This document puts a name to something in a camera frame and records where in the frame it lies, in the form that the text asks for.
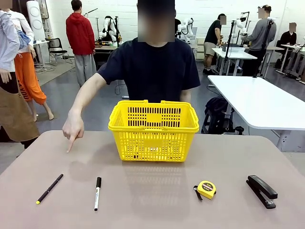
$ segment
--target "person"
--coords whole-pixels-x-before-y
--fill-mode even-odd
[[[77,81],[82,87],[96,73],[94,33],[90,21],[81,15],[82,3],[71,1],[72,13],[66,20],[66,32],[75,57]]]
[[[221,24],[220,24],[220,17],[225,16],[225,14],[219,14],[217,20],[215,20],[205,37],[204,40],[204,70],[203,73],[206,75],[215,75],[211,70],[212,60],[215,55],[213,48],[216,48],[217,45],[221,44],[222,36],[221,34]]]
[[[19,54],[15,57],[14,61],[19,88],[32,111],[33,120],[34,122],[37,121],[37,111],[34,106],[33,99],[39,105],[44,107],[48,114],[49,120],[52,120],[54,115],[46,102],[47,96],[42,92],[35,72],[33,61],[33,58],[36,57],[36,52],[33,48],[34,33],[23,14],[11,11],[10,9],[4,9],[3,11],[7,12],[11,16],[15,27],[20,31],[23,29],[30,38],[29,45],[19,50]]]
[[[289,31],[284,32],[281,36],[281,39],[278,41],[277,46],[280,48],[285,48],[283,46],[281,46],[282,44],[290,44],[290,45],[295,45],[296,44],[296,33],[294,31],[291,30],[291,28],[289,28]],[[281,62],[284,61],[285,58],[285,53],[286,53],[286,49],[282,50],[282,51],[278,51],[282,54],[282,58],[281,58]],[[288,54],[287,54],[287,59],[290,57],[292,51],[288,50]]]
[[[76,138],[83,137],[82,110],[112,81],[125,80],[130,100],[150,103],[161,100],[190,103],[191,89],[200,85],[191,47],[172,32],[174,1],[138,1],[137,8],[145,31],[116,49],[80,89],[62,129],[70,140],[68,151]]]
[[[250,36],[242,36],[243,41],[252,42],[249,50],[249,54],[257,57],[257,60],[245,60],[243,64],[243,76],[256,76],[258,73],[259,66],[264,59],[264,56],[267,51],[267,47],[270,42],[275,39],[276,34],[276,23],[273,22],[268,37],[266,37],[267,27],[270,20],[271,6],[264,5],[259,9],[260,19]]]
[[[40,135],[17,84],[14,58],[20,42],[10,16],[0,10],[0,126],[5,135],[28,148]]]

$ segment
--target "man's right hand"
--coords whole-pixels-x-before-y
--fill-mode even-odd
[[[8,83],[11,80],[11,75],[8,70],[0,68],[0,75],[3,83]]]
[[[73,110],[69,111],[67,121],[62,128],[63,135],[69,139],[69,147],[67,153],[70,152],[74,141],[82,138],[84,135],[84,122],[81,119],[81,113]]]

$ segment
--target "black marker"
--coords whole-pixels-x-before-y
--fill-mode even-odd
[[[98,177],[96,180],[96,190],[95,190],[95,202],[94,202],[94,210],[97,211],[99,208],[99,196],[100,196],[100,188],[102,185],[102,178]]]
[[[54,181],[54,183],[45,191],[42,196],[36,201],[36,204],[40,204],[43,199],[48,195],[48,193],[55,187],[55,185],[61,180],[63,177],[63,174],[60,174],[60,176]]]

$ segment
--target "pen cap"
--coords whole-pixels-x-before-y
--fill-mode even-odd
[[[101,187],[101,185],[102,185],[102,178],[98,177],[96,180],[96,187]]]

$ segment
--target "tape measure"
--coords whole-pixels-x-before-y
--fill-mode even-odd
[[[200,195],[202,195],[208,199],[212,199],[214,194],[216,194],[216,186],[212,182],[207,181],[207,180],[200,182],[200,184],[198,186],[194,186],[194,190],[197,194],[197,197],[201,201],[202,201],[202,198]]]

